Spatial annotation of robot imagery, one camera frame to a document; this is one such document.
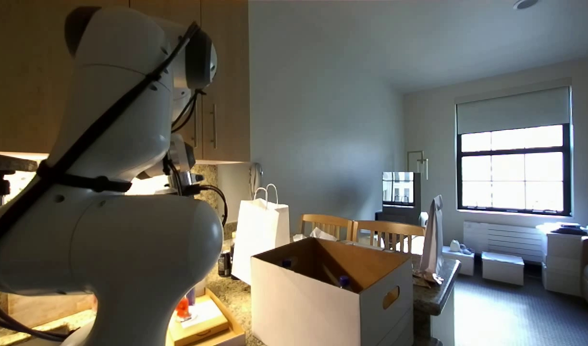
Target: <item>white wall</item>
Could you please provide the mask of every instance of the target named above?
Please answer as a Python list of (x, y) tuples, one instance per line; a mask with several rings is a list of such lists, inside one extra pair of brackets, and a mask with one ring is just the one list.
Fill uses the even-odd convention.
[(292, 226), (305, 211), (374, 217), (382, 171), (403, 163), (399, 96), (351, 55), (355, 36), (303, 23), (313, 7), (249, 3), (251, 159)]
[(449, 238), (461, 238), (463, 221), (470, 219), (513, 225), (555, 221), (549, 217), (489, 215), (455, 209), (457, 176), (453, 100), (557, 78), (570, 78), (574, 92), (574, 215), (562, 221), (588, 225), (588, 59), (403, 96), (405, 146), (424, 150), (430, 157), (430, 178), (422, 182), (422, 205), (428, 205), (434, 194), (443, 196), (445, 242)]

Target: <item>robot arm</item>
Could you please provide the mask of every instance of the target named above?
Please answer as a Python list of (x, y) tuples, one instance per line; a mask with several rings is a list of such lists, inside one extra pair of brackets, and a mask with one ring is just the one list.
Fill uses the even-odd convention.
[(209, 38), (126, 7), (69, 15), (74, 80), (38, 176), (0, 207), (0, 290), (94, 292), (96, 323), (65, 344), (163, 344), (176, 299), (215, 263), (220, 225), (188, 196), (124, 196), (186, 146), (170, 123), (215, 73)]

